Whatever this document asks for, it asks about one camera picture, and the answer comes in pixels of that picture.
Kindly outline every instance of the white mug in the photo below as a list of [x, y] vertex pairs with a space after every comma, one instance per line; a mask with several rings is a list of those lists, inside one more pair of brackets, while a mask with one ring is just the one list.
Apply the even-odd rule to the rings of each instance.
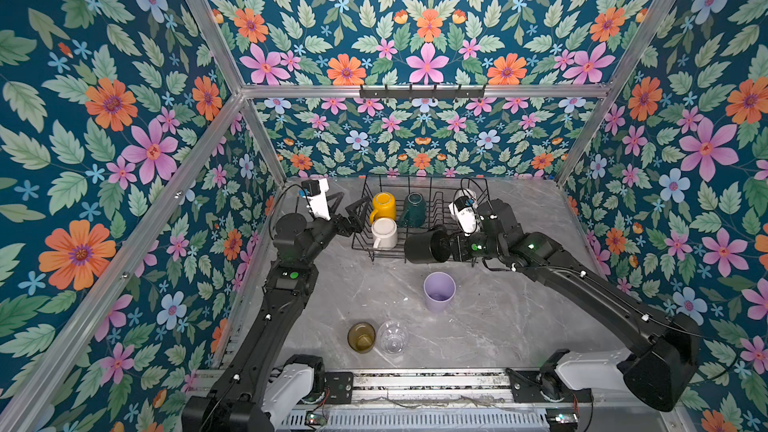
[[397, 223], [389, 217], [381, 217], [371, 226], [373, 248], [389, 250], [397, 245]]

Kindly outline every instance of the black wire dish rack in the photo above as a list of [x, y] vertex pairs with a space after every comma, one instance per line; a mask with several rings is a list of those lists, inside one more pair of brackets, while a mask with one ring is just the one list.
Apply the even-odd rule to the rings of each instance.
[[[400, 176], [389, 177], [378, 174], [369, 174], [362, 185], [362, 198], [366, 198], [366, 206], [363, 211], [363, 230], [360, 234], [352, 236], [352, 249], [368, 252], [371, 262], [376, 258], [401, 258], [406, 261], [405, 244], [408, 236], [427, 232], [432, 226], [446, 226], [448, 234], [453, 236], [460, 232], [456, 220], [451, 216], [448, 205], [454, 198], [456, 191], [468, 189], [477, 196], [477, 203], [491, 200], [488, 192], [488, 181], [484, 178], [449, 178], [449, 177], [417, 177]], [[372, 211], [373, 197], [380, 192], [389, 192], [395, 197], [397, 206], [397, 221], [402, 215], [406, 197], [411, 193], [419, 193], [426, 200], [426, 221], [421, 227], [397, 227], [397, 245], [388, 250], [373, 248], [373, 234], [371, 223], [368, 219]]]

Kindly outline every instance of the gray marble countertop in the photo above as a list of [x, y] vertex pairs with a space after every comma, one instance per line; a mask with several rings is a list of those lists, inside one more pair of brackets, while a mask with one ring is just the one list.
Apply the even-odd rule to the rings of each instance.
[[[362, 180], [331, 179], [329, 193], [345, 192], [343, 208], [360, 197]], [[488, 184], [492, 197], [512, 206], [526, 232], [550, 235], [577, 260], [593, 266], [566, 196], [554, 182], [494, 178]], [[288, 198], [281, 210], [292, 212], [294, 204]], [[367, 252], [351, 249], [351, 241], [336, 237], [317, 258], [315, 291], [288, 334], [278, 364], [302, 353], [323, 357], [331, 369], [538, 367], [559, 348], [621, 347], [611, 332], [575, 304], [522, 274], [456, 262], [410, 264], [377, 258], [372, 263]], [[274, 259], [273, 249], [269, 256]], [[259, 284], [269, 266], [266, 260], [261, 265]], [[440, 314], [426, 309], [422, 289], [425, 277], [436, 271], [450, 274], [458, 286], [452, 304]], [[260, 303], [258, 291], [245, 324], [254, 320]], [[370, 322], [378, 328], [393, 319], [408, 329], [403, 353], [392, 356], [374, 348], [358, 354], [347, 345], [346, 334], [354, 323]]]

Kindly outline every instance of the purple cup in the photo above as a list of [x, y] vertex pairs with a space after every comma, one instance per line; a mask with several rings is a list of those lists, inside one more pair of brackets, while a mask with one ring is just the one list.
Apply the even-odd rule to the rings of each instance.
[[444, 272], [433, 272], [424, 280], [424, 300], [430, 312], [443, 312], [456, 293], [456, 283]]

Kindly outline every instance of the transparent cup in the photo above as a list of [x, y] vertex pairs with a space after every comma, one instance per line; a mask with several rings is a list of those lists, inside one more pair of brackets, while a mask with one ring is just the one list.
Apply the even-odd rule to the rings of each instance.
[[388, 354], [399, 354], [408, 345], [408, 331], [400, 321], [388, 321], [382, 324], [376, 338], [379, 347]]

